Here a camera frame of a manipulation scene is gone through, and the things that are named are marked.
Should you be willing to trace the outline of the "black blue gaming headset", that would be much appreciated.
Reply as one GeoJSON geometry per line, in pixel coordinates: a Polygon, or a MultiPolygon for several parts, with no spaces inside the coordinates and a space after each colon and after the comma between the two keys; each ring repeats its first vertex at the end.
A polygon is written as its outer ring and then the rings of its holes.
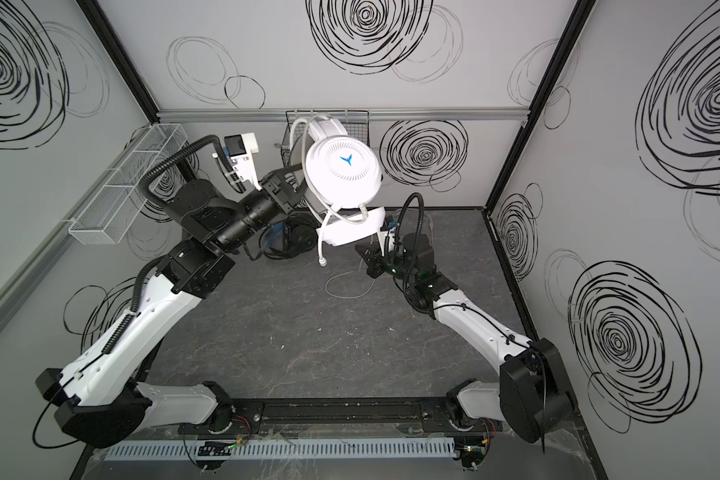
{"type": "Polygon", "coordinates": [[[319,223],[306,213],[292,213],[268,226],[259,237],[259,253],[271,260],[293,259],[317,246],[319,223]]]}

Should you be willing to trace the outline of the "white headphones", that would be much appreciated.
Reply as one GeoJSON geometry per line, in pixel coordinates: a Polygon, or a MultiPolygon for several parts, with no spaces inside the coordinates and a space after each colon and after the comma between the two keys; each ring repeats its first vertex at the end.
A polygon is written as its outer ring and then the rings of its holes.
{"type": "Polygon", "coordinates": [[[296,143],[296,128],[303,128],[301,161],[308,192],[304,201],[317,228],[317,255],[324,267],[325,243],[342,246],[381,232],[385,209],[370,204],[382,183],[377,155],[364,142],[351,137],[344,125],[327,114],[294,120],[289,146],[296,143]]]}

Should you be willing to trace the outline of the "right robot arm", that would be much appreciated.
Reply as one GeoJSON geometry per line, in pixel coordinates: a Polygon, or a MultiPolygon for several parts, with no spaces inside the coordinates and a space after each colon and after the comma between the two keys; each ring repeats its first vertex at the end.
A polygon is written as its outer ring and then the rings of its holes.
{"type": "Polygon", "coordinates": [[[471,301],[435,263],[423,233],[425,212],[417,210],[413,232],[401,233],[404,218],[384,209],[363,209],[375,226],[375,244],[357,252],[372,278],[388,274],[408,305],[450,328],[475,349],[498,375],[495,383],[467,380],[445,400],[452,426],[468,431],[477,423],[506,424],[528,443],[544,442],[577,409],[577,400],[558,349],[547,339],[533,340],[505,326],[471,301]]]}

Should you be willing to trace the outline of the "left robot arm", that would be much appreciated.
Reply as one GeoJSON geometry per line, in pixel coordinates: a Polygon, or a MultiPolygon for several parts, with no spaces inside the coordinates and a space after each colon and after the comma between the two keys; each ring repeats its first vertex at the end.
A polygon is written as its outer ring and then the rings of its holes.
{"type": "Polygon", "coordinates": [[[303,192],[291,188],[283,170],[257,176],[257,151],[252,133],[224,139],[207,135],[140,179],[139,193],[187,236],[141,268],[129,306],[97,341],[66,367],[48,368],[38,376],[38,390],[57,408],[54,418],[73,442],[106,448],[139,430],[175,424],[200,425],[222,434],[237,422],[231,399],[216,382],[157,386],[132,375],[172,327],[221,283],[247,240],[300,201],[303,192]],[[159,177],[207,145],[231,176],[253,185],[252,192],[233,201],[205,179],[187,181],[169,200],[151,191],[159,177]]]}

